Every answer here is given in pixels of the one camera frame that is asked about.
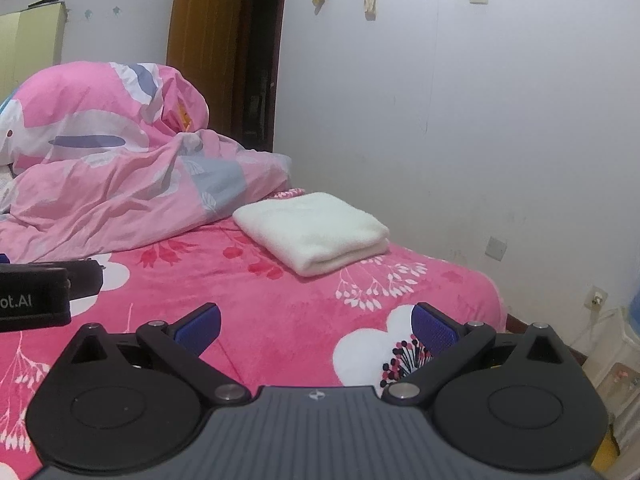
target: bed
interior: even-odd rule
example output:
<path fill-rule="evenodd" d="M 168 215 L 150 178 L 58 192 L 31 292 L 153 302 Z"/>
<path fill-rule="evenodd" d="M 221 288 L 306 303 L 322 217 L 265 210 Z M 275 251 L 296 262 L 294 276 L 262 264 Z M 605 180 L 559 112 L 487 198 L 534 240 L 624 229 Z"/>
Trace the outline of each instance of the bed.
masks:
<path fill-rule="evenodd" d="M 0 164 L 18 173 L 0 199 L 0 252 L 14 263 L 98 254 L 104 267 L 100 293 L 71 302 L 70 325 L 0 334 L 1 480 L 39 467 L 26 409 L 84 323 L 129 333 L 214 302 L 222 332 L 202 359 L 254 393 L 262 384 L 380 392 L 430 358 L 411 334 L 419 301 L 504 329 L 486 276 L 393 244 L 323 276 L 293 274 L 229 218 L 289 189 L 287 158 L 244 150 L 206 130 L 207 118 L 193 86 L 153 64 L 53 67 L 0 110 L 0 134 L 11 132 Z"/>
<path fill-rule="evenodd" d="M 418 301 L 459 322 L 482 320 L 498 330 L 506 322 L 497 289 L 479 272 L 392 245 L 382 256 L 302 279 L 232 219 L 96 258 L 104 285 L 98 296 L 72 301 L 70 325 L 0 335 L 2 480 L 14 478 L 8 468 L 19 479 L 38 468 L 24 427 L 26 407 L 87 322 L 126 333 L 151 319 L 173 322 L 213 301 L 222 311 L 222 332 L 202 358 L 253 392 L 261 384 L 380 390 L 382 381 L 393 380 L 383 364 L 394 357 L 396 343 L 411 339 L 410 312 Z M 411 371 L 415 360 L 406 362 Z"/>

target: logo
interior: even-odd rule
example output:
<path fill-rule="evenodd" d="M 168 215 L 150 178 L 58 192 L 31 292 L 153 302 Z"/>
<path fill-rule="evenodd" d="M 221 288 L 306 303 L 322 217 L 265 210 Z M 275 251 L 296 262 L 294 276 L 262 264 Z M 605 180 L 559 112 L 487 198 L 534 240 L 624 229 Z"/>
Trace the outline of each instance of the logo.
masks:
<path fill-rule="evenodd" d="M 19 298 L 14 298 L 13 296 L 0 298 L 0 308 L 21 308 L 24 306 L 33 306 L 31 294 L 21 294 Z"/>
<path fill-rule="evenodd" d="M 315 401 L 322 400 L 326 397 L 326 393 L 321 392 L 320 390 L 313 390 L 309 394 L 309 399 L 313 399 Z"/>

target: floral pattern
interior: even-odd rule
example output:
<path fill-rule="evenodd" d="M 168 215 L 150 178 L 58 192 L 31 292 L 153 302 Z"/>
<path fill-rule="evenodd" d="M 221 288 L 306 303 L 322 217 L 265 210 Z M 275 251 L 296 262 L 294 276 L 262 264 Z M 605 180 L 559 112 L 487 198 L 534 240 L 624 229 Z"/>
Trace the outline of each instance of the floral pattern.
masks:
<path fill-rule="evenodd" d="M 409 351 L 402 346 L 402 341 L 411 339 L 413 309 L 412 304 L 395 307 L 386 318 L 386 332 L 375 328 L 359 328 L 338 341 L 332 361 L 334 372 L 344 386 L 370 384 L 381 394 L 387 383 L 396 381 L 400 374 L 404 376 L 417 368 L 418 364 L 426 362 L 426 352 L 421 352 L 414 364 L 408 359 L 406 362 L 402 360 L 401 354 Z"/>
<path fill-rule="evenodd" d="M 14 358 L 0 379 L 0 399 L 7 399 L 6 411 L 0 415 L 0 445 L 5 450 L 20 450 L 28 453 L 31 441 L 27 435 L 24 415 L 28 400 L 33 397 L 49 365 L 29 359 L 22 353 L 22 332 Z"/>
<path fill-rule="evenodd" d="M 11 466 L 0 462 L 0 480 L 19 480 L 19 478 Z"/>
<path fill-rule="evenodd" d="M 231 245 L 222 251 L 227 260 L 242 258 L 247 262 L 246 270 L 255 276 L 265 276 L 270 280 L 277 280 L 284 275 L 284 271 L 276 257 L 265 249 L 255 245 L 242 232 L 232 232 L 221 228 L 228 237 Z"/>
<path fill-rule="evenodd" d="M 382 308 L 380 300 L 383 298 L 395 299 L 413 292 L 412 285 L 418 283 L 416 278 L 419 280 L 428 270 L 424 263 L 404 264 L 395 262 L 390 256 L 361 260 L 359 268 L 363 270 L 360 273 L 363 276 L 358 278 L 354 277 L 354 267 L 345 267 L 340 271 L 335 299 L 372 312 Z"/>
<path fill-rule="evenodd" d="M 431 352 L 415 335 L 411 334 L 407 339 L 409 341 L 403 339 L 394 345 L 391 350 L 393 357 L 382 365 L 380 388 L 407 377 L 433 359 Z"/>
<path fill-rule="evenodd" d="M 92 256 L 92 258 L 102 266 L 102 287 L 100 288 L 100 292 L 104 290 L 115 290 L 129 281 L 129 269 L 123 264 L 110 262 L 111 253 L 96 254 Z M 71 316 L 79 316 L 83 312 L 86 312 L 95 305 L 96 301 L 98 301 L 98 294 L 71 300 L 69 302 Z"/>
<path fill-rule="evenodd" d="M 160 258 L 160 260 L 173 267 L 174 264 L 182 260 L 179 256 L 180 254 L 190 253 L 195 247 L 197 247 L 197 245 L 172 239 L 151 244 L 148 249 L 142 251 L 142 254 L 140 254 L 138 264 L 142 265 L 143 269 L 146 267 L 153 269 L 156 261 Z"/>
<path fill-rule="evenodd" d="M 287 189 L 286 191 L 274 191 L 273 193 L 264 197 L 264 200 L 277 199 L 282 200 L 285 198 L 294 198 L 297 196 L 304 195 L 306 191 L 301 187 L 294 187 L 292 189 Z"/>

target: black device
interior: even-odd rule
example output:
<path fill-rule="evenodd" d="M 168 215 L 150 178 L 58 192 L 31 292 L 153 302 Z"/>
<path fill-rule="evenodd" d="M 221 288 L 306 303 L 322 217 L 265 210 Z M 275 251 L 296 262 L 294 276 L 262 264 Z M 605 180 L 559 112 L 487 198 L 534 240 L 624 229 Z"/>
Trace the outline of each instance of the black device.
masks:
<path fill-rule="evenodd" d="M 101 287 L 102 266 L 91 259 L 0 263 L 0 332 L 66 325 L 69 301 L 94 296 Z"/>
<path fill-rule="evenodd" d="M 135 334 L 80 328 L 26 413 L 33 480 L 595 480 L 607 413 L 553 329 L 496 335 L 425 303 L 436 355 L 388 385 L 249 390 L 197 356 L 218 336 L 201 306 Z"/>

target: pink bedsheet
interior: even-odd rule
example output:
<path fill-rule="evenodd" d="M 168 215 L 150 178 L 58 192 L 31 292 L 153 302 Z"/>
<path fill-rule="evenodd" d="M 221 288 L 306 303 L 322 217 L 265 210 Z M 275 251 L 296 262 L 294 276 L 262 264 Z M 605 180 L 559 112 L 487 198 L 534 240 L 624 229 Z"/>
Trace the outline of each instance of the pink bedsheet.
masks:
<path fill-rule="evenodd" d="M 392 246 L 383 256 L 301 279 L 252 243 L 231 219 L 146 248 L 99 256 L 104 286 L 72 302 L 65 327 L 0 334 L 0 478 L 39 465 L 24 427 L 31 396 L 79 326 L 131 332 L 173 322 L 206 301 L 222 332 L 202 358 L 253 391 L 261 384 L 331 386 L 389 380 L 382 365 L 411 335 L 410 311 L 427 301 L 459 322 L 504 329 L 506 312 L 484 275 Z"/>

